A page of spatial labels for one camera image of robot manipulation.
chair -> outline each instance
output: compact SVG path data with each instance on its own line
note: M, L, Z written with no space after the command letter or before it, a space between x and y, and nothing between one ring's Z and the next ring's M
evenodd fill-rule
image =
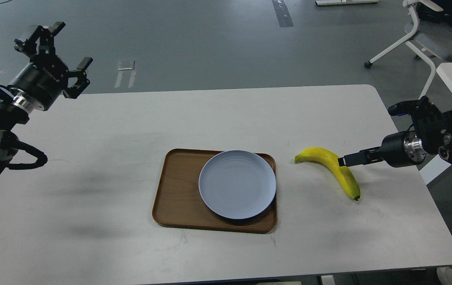
M452 27L449 27L445 23L420 22L418 18L416 13L416 7L418 5L427 5L431 9L439 11L440 7L432 2L428 2L429 0L404 0L402 5L409 9L409 15L412 19L411 22L405 25L405 32L407 34L364 64L366 68L370 68L382 56L385 56L388 52L405 43L405 45L416 53L416 59L421 58L425 63L430 65L430 76L420 94L420 98L427 93L436 71L434 62L425 52L429 51L432 54L431 57L438 57L444 61L452 62ZM416 47L412 43L413 41L421 45L422 49Z

gray floor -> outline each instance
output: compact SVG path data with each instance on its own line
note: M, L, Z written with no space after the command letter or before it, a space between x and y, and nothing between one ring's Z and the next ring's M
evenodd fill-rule
M401 1L316 7L312 0L286 0L286 5L294 27L279 27L270 0L13 0L0 5L0 84L9 83L28 62L12 48L15 38L30 24L64 21L67 27L55 39L57 54L70 68L84 56L94 58L88 71L92 84L84 96L370 84L386 106L417 99L429 67L414 60L408 47L394 50L370 70L363 67L404 35L407 10ZM118 84L120 60L136 61L132 86L130 71ZM452 95L438 76L428 95L441 110L452 109ZM121 99L112 97L112 103ZM410 119L394 122L406 129ZM366 142L367 147L381 140ZM452 231L452 169L429 190ZM354 284L354 275L335 277L339 285ZM439 284L435 270L356 277L361 285ZM314 277L299 280L317 284Z

